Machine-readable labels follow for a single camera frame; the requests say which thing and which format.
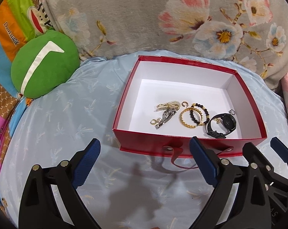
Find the black wristwatch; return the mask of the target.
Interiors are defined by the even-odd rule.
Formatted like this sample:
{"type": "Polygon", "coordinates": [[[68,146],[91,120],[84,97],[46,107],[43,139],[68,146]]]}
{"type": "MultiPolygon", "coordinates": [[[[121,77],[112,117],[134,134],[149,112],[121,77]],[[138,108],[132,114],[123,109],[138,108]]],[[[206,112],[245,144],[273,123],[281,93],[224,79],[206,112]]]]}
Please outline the black wristwatch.
{"type": "Polygon", "coordinates": [[[236,129],[236,119],[229,113],[222,113],[213,116],[206,125],[207,135],[215,139],[225,139],[236,129]],[[223,131],[214,130],[212,125],[218,125],[223,131]]]}

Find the silver hoop earring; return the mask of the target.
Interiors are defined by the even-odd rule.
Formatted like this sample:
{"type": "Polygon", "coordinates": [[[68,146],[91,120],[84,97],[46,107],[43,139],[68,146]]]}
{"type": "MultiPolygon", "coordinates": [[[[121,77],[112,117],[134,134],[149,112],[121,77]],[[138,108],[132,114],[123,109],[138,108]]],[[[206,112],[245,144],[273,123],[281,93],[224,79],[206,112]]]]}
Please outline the silver hoop earring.
{"type": "Polygon", "coordinates": [[[235,110],[231,109],[231,110],[229,110],[229,114],[231,114],[231,115],[235,115],[236,112],[235,112],[235,110]]]}

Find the gold clasp charm earring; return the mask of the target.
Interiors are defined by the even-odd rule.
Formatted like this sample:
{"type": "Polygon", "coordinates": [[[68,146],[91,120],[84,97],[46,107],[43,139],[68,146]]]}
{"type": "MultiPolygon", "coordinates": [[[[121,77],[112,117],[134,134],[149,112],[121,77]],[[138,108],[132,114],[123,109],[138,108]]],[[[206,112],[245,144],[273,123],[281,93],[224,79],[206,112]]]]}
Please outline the gold clasp charm earring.
{"type": "Polygon", "coordinates": [[[160,120],[161,120],[161,118],[152,119],[152,120],[150,121],[150,124],[151,124],[151,125],[157,125],[157,124],[160,122],[160,120]]]}

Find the red jewelry box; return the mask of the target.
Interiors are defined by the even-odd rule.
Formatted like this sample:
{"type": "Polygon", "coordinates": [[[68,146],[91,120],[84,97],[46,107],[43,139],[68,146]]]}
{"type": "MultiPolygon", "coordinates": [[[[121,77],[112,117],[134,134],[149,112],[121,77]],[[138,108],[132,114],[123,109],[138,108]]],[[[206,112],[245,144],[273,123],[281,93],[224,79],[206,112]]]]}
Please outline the red jewelry box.
{"type": "Polygon", "coordinates": [[[193,136],[222,157],[240,156],[245,143],[258,145],[267,138],[258,106],[237,71],[202,61],[144,55],[129,76],[113,132],[124,152],[172,159],[191,157],[193,136]],[[183,101],[202,112],[203,126],[188,129],[180,123],[179,114],[186,109],[183,101]],[[161,118],[168,108],[177,113],[156,129],[150,121],[161,118]],[[225,139],[208,136],[209,120],[231,109],[236,112],[235,131],[225,139]]]}

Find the light blue bed sheet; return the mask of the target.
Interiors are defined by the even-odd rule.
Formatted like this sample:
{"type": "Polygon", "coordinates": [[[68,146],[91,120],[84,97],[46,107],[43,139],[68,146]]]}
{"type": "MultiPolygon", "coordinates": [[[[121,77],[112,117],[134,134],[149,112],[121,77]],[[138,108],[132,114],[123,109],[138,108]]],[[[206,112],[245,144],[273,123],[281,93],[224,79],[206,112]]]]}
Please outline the light blue bed sheet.
{"type": "Polygon", "coordinates": [[[189,228],[213,188],[193,159],[122,152],[112,125],[138,53],[92,58],[71,79],[23,113],[0,171],[0,199],[18,224],[24,185],[33,165],[58,165],[97,138],[101,153],[77,191],[102,228],[189,228]]]}

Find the gold beaded bangle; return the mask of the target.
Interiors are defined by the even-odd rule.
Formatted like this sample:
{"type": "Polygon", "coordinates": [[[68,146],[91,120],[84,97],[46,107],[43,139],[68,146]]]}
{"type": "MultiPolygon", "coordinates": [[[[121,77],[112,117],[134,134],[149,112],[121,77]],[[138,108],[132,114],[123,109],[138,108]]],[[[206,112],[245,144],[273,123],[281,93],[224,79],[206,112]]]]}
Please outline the gold beaded bangle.
{"type": "Polygon", "coordinates": [[[180,123],[188,128],[195,129],[197,127],[203,126],[203,114],[197,108],[186,108],[179,114],[180,123]]]}

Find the green round plush cushion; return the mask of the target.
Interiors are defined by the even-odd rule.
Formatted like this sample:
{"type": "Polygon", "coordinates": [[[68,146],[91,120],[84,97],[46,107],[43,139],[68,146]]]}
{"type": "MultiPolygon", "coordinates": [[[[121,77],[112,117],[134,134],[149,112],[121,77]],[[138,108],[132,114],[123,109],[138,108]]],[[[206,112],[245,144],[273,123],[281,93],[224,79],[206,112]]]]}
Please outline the green round plush cushion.
{"type": "Polygon", "coordinates": [[[16,90],[36,99],[65,83],[79,66],[75,43],[59,31],[48,30],[19,49],[10,73],[16,90]]]}

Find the colourful monkey cartoon bedding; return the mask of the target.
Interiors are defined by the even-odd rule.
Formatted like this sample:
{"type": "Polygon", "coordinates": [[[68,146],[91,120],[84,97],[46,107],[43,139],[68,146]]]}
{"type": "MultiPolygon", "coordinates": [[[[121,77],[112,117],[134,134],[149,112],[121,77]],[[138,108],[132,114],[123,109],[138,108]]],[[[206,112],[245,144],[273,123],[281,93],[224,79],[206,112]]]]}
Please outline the colourful monkey cartoon bedding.
{"type": "MultiPolygon", "coordinates": [[[[0,3],[0,171],[14,130],[32,102],[12,84],[12,61],[21,47],[53,28],[42,2],[3,0],[0,3]]],[[[0,209],[6,207],[0,196],[0,209]]]]}

